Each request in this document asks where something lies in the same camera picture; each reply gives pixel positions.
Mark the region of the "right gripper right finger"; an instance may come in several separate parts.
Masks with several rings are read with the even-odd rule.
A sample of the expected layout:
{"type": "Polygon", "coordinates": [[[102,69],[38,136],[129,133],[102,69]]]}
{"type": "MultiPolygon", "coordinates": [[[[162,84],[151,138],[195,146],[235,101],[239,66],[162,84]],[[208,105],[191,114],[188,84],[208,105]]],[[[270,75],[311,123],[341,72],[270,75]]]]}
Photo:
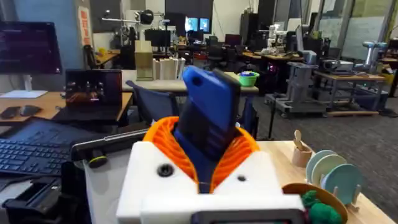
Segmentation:
{"type": "Polygon", "coordinates": [[[282,189],[268,152],[244,129],[235,128],[211,176],[210,192],[221,195],[281,195],[282,189]]]}

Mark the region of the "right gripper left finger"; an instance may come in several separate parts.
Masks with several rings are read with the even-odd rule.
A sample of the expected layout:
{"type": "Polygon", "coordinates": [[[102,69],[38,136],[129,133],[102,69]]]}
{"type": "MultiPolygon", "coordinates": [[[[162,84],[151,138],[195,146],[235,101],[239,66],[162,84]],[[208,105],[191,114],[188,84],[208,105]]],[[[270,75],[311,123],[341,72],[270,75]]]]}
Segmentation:
{"type": "Polygon", "coordinates": [[[116,210],[118,223],[189,223],[198,195],[193,164],[172,134],[178,117],[156,121],[132,145],[116,210]]]}

